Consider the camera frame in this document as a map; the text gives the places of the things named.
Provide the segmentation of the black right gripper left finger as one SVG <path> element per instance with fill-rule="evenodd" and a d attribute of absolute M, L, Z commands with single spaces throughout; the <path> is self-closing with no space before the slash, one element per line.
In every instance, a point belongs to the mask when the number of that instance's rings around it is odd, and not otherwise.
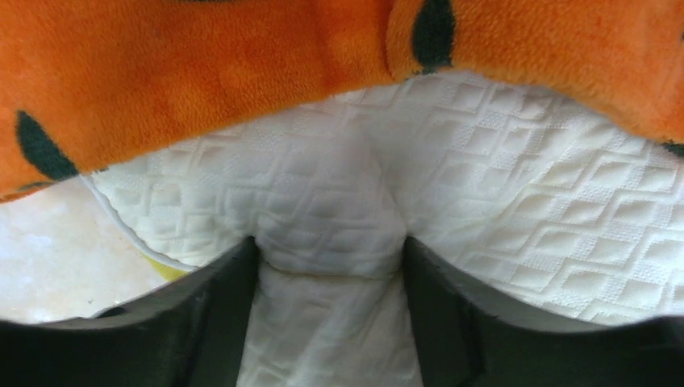
<path fill-rule="evenodd" d="M 236 385 L 259 255 L 245 239 L 206 267 L 93 317 L 2 322 L 2 385 Z"/>

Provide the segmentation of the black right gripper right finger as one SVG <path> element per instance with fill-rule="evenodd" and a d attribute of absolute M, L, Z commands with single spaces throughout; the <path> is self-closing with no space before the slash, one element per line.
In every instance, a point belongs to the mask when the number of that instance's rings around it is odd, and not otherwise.
<path fill-rule="evenodd" d="M 618 326 L 528 305 L 448 264 L 415 238 L 402 270 L 423 384 L 658 387 L 683 383 L 683 319 Z"/>

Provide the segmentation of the white pillow yellow edge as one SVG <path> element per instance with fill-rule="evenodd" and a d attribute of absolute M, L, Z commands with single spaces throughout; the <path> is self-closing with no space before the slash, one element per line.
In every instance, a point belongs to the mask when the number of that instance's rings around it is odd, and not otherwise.
<path fill-rule="evenodd" d="M 515 298 L 617 325 L 683 312 L 683 162 L 559 94 L 420 77 L 86 178 L 142 252 L 264 253 L 241 386 L 418 386 L 411 235 Z"/>

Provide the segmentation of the orange patterned pillowcase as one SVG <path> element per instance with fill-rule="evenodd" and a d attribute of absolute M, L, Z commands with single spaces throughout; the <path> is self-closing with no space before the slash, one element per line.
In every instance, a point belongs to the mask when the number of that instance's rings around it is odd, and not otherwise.
<path fill-rule="evenodd" d="M 1 199 L 300 103 L 446 69 L 683 141 L 683 4 L 4 1 Z"/>

